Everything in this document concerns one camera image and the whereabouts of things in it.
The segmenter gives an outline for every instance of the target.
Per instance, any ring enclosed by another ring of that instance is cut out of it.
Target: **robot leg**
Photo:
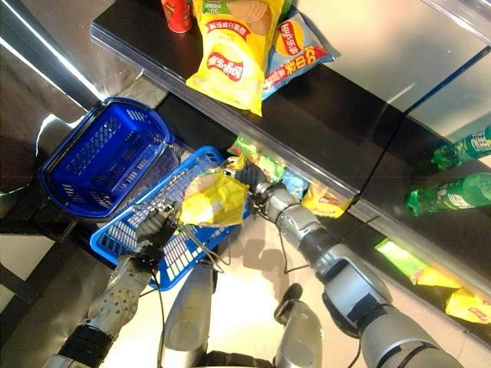
[[[206,353],[213,293],[213,265],[197,264],[177,295],[166,320],[162,365],[195,366]]]
[[[285,325],[282,342],[275,356],[276,368],[321,368],[321,322],[307,304],[299,301],[300,294],[288,298],[293,284],[285,293],[275,312],[275,319]]]

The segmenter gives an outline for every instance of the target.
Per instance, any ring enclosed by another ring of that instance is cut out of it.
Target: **red can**
[[[161,0],[169,29],[176,33],[191,29],[191,15],[187,0]]]

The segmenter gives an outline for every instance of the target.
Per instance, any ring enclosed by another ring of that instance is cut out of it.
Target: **yellow chip bag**
[[[349,207],[353,198],[338,198],[327,186],[311,183],[305,194],[302,205],[310,209],[317,216],[334,217],[341,216]]]
[[[240,224],[248,191],[222,169],[197,176],[184,192],[180,221],[210,227]]]
[[[269,48],[284,0],[193,0],[203,59],[186,84],[261,116]]]
[[[452,294],[445,313],[475,324],[491,324],[491,303],[464,288]]]

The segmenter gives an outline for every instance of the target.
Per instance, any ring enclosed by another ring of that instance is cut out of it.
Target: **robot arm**
[[[165,205],[140,224],[138,249],[119,257],[88,317],[75,327],[58,354],[51,356],[43,368],[97,368],[102,364],[121,328],[137,312],[138,298],[157,270],[163,246],[176,230],[176,218],[176,209]]]
[[[391,305],[384,282],[282,184],[271,186],[252,164],[236,178],[250,185],[259,211],[314,269],[324,285],[326,308],[343,332],[361,339],[369,368],[461,367],[422,327]]]

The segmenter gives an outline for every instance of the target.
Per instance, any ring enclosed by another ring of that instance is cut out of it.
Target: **blue chip bag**
[[[308,188],[308,181],[301,176],[292,172],[290,169],[286,169],[282,177],[282,182],[286,187],[286,190],[299,201],[302,200],[305,190]]]
[[[315,65],[329,61],[334,61],[334,57],[307,26],[302,15],[296,12],[276,28],[269,51],[262,99],[268,98]]]

